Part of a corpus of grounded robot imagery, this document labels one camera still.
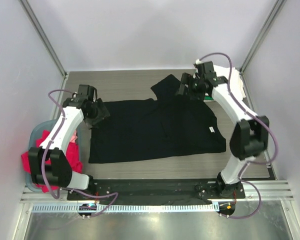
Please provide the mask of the black t-shirt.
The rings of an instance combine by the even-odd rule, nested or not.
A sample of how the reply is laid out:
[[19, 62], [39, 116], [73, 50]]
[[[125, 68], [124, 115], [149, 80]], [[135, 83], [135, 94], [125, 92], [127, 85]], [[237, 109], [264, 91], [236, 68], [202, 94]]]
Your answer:
[[226, 139], [203, 101], [178, 95], [172, 74], [151, 87], [156, 99], [105, 102], [110, 116], [92, 128], [88, 162], [109, 164], [224, 153]]

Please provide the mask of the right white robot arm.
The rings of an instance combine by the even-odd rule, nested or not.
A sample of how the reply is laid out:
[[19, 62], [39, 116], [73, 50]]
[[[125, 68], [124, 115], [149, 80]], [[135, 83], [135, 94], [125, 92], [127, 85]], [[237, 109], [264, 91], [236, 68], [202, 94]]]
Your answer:
[[218, 197], [233, 198], [248, 164], [255, 162], [256, 157], [268, 147], [269, 119], [258, 116], [235, 97], [230, 78], [218, 76], [212, 61], [202, 62], [198, 59], [194, 67], [194, 74], [182, 74], [178, 95], [200, 101], [209, 95], [233, 122], [234, 130], [229, 141], [231, 155], [225, 168], [218, 173], [214, 187]]

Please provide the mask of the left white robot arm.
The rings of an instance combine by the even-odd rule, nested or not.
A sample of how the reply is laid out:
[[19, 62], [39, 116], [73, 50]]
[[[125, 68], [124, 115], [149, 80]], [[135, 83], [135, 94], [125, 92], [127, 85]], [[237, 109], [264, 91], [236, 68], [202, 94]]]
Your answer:
[[38, 146], [28, 150], [30, 175], [32, 182], [43, 185], [53, 198], [59, 197], [60, 189], [74, 191], [90, 200], [97, 192], [94, 178], [91, 175], [76, 172], [72, 169], [66, 152], [75, 130], [81, 123], [90, 128], [110, 117], [110, 113], [97, 89], [91, 85], [81, 84], [63, 103], [56, 101], [48, 93], [50, 100], [60, 110], [53, 129], [47, 138]]

